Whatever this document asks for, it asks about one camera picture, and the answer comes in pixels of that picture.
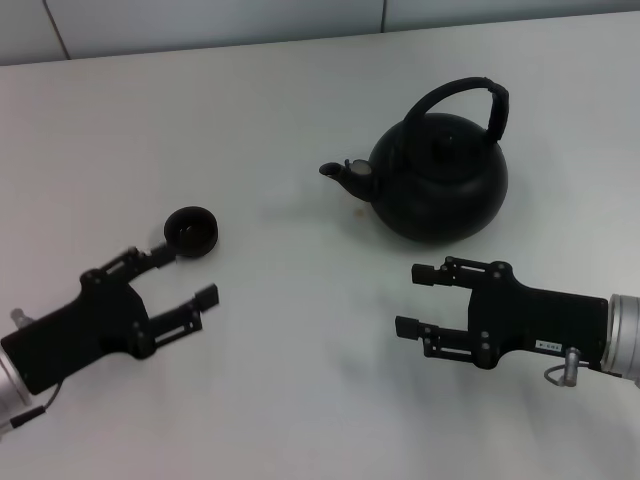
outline label sticker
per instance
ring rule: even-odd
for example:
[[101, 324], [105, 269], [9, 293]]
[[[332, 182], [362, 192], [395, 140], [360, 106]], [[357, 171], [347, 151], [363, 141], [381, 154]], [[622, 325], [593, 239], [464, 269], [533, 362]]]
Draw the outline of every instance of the label sticker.
[[550, 352], [562, 352], [562, 345], [559, 343], [545, 342], [544, 340], [536, 340], [536, 348]]

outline kettle spout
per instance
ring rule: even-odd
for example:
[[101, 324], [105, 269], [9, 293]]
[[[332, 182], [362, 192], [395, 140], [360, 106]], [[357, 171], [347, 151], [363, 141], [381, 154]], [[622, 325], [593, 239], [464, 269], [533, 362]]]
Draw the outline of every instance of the kettle spout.
[[376, 177], [373, 168], [365, 160], [326, 163], [320, 167], [320, 173], [338, 182], [342, 187], [360, 200], [371, 202], [377, 197]]

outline white table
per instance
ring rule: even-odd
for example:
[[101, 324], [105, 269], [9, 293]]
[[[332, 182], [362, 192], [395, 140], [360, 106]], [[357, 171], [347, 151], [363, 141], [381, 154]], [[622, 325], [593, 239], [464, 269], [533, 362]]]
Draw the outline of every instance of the white table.
[[[215, 253], [135, 287], [151, 314], [221, 295], [204, 331], [69, 378], [3, 440], [2, 478], [638, 478], [631, 382], [555, 388], [558, 359], [522, 352], [491, 372], [428, 360], [394, 317], [465, 328], [468, 291], [411, 284], [448, 254], [640, 294], [639, 44], [627, 13], [0, 69], [0, 335], [190, 204], [217, 216]], [[318, 174], [465, 76], [511, 94], [510, 188], [484, 231], [405, 242]], [[485, 125], [489, 105], [439, 108]]]

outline black kettle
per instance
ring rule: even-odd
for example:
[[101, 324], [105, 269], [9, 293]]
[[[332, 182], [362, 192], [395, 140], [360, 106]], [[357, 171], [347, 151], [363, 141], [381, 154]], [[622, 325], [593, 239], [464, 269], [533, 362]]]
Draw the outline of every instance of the black kettle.
[[[455, 93], [486, 88], [493, 95], [485, 130], [466, 118], [429, 113]], [[464, 238], [498, 213], [507, 166], [498, 145], [507, 125], [509, 93], [488, 78], [447, 83], [424, 96], [378, 141], [369, 161], [327, 163], [320, 173], [371, 202], [396, 233], [417, 241]]]

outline kettle handle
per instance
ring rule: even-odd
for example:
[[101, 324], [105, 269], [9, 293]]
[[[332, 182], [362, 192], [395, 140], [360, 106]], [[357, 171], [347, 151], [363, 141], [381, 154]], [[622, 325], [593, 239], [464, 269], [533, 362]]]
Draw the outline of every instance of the kettle handle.
[[491, 116], [489, 117], [486, 138], [489, 143], [496, 143], [502, 138], [504, 129], [507, 127], [507, 118], [509, 117], [509, 92], [503, 86], [484, 77], [469, 77], [455, 80], [427, 93], [409, 110], [409, 113], [407, 113], [407, 116], [404, 118], [402, 122], [402, 142], [404, 143], [406, 138], [411, 135], [411, 132], [418, 128], [420, 120], [424, 117], [425, 113], [437, 103], [456, 93], [473, 90], [475, 88], [486, 88], [493, 94], [493, 105], [491, 106]]

